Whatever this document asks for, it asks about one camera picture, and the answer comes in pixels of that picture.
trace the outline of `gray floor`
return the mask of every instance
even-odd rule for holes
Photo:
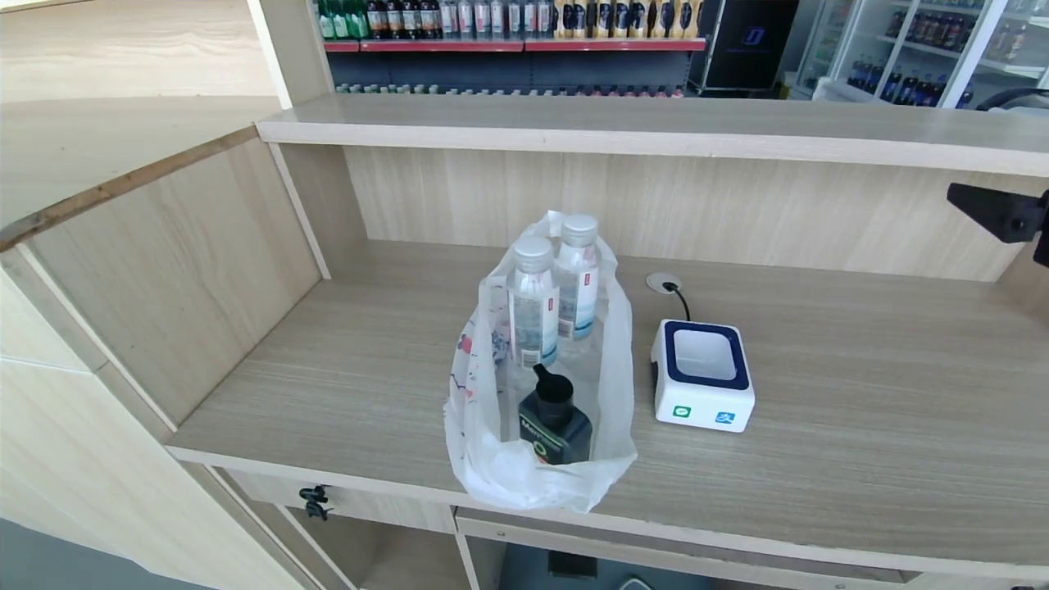
[[[204,590],[0,520],[0,590]]]

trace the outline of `wooden counter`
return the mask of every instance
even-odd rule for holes
[[[483,507],[452,475],[452,345],[499,249],[368,243],[169,441],[176,457]],[[677,299],[737,325],[746,433],[655,421],[648,350]],[[638,460],[591,514],[541,518],[804,560],[1049,577],[1049,331],[993,286],[621,260],[634,307]]]
[[[1049,170],[1049,120],[826,102],[327,94],[258,129],[299,144]]]

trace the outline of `glass door fridge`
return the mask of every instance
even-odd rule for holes
[[[855,13],[822,81],[836,96],[973,108],[1049,84],[1047,0],[859,0]]]

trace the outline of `plastic bag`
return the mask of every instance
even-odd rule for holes
[[[558,237],[562,218],[561,213],[550,211],[521,235]],[[508,251],[499,266],[480,281],[477,308],[463,329],[452,361],[445,438],[455,477],[470,496],[481,502],[517,510],[568,508],[588,512],[637,458],[630,438],[630,303],[616,280],[616,256],[600,237],[597,248],[597,322],[591,338],[599,347],[591,357],[598,366],[593,371],[576,367],[576,373],[588,373],[596,379],[577,381],[578,376],[560,361],[550,367],[573,380],[576,404],[594,422],[590,461],[547,465],[536,459],[532,445],[519,440],[516,433],[509,437],[513,440],[502,442],[502,431],[516,428],[516,404],[520,401],[507,387],[500,391],[496,378],[504,361],[511,362],[506,283],[514,269],[513,252]]]

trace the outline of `cable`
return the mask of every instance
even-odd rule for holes
[[[692,313],[688,311],[688,301],[685,300],[685,296],[681,294],[681,290],[678,289],[678,286],[668,280],[663,283],[663,289],[672,291],[673,294],[681,299],[681,304],[685,307],[685,321],[692,321]]]

